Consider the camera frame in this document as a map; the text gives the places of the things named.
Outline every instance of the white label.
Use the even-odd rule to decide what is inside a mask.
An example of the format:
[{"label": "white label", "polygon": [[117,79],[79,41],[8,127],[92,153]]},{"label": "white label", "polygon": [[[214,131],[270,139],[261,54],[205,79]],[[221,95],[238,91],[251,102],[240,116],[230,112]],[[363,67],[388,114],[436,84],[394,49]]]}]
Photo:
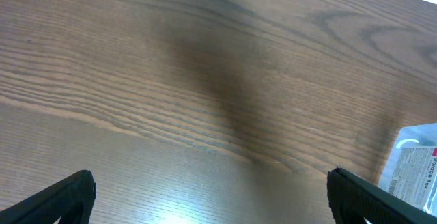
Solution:
[{"label": "white label", "polygon": [[387,192],[414,207],[425,206],[437,175],[437,147],[402,149]]}]

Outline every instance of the tabletop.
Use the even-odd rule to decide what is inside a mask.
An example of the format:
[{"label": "tabletop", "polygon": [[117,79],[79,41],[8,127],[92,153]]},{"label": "tabletop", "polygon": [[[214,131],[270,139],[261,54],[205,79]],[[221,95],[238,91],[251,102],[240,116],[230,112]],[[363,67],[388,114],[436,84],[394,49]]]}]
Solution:
[{"label": "tabletop", "polygon": [[436,84],[419,0],[0,0],[0,210],[88,169],[91,223],[334,223]]}]

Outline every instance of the brown wooden surface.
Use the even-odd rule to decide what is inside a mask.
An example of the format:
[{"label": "brown wooden surface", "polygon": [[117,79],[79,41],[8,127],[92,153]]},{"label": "brown wooden surface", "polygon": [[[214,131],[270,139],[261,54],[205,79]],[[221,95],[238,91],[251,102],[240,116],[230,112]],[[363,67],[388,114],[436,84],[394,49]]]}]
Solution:
[{"label": "brown wooden surface", "polygon": [[419,0],[0,0],[0,209],[92,170],[92,223],[333,223],[437,120]]}]

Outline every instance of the barcode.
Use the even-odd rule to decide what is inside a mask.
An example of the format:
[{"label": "barcode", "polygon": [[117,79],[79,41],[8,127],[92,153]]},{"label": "barcode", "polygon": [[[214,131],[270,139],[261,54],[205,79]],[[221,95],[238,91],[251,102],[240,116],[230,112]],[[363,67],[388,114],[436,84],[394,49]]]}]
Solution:
[{"label": "barcode", "polygon": [[397,184],[397,180],[391,180],[390,187],[389,187],[389,193],[392,195],[395,192],[396,184]]}]

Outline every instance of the product label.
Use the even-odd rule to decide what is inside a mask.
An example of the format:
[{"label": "product label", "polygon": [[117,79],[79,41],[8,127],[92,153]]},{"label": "product label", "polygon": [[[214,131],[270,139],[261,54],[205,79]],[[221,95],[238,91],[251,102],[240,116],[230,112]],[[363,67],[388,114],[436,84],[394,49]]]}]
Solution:
[{"label": "product label", "polygon": [[402,149],[387,192],[414,207],[425,206],[437,175],[437,147]]}]

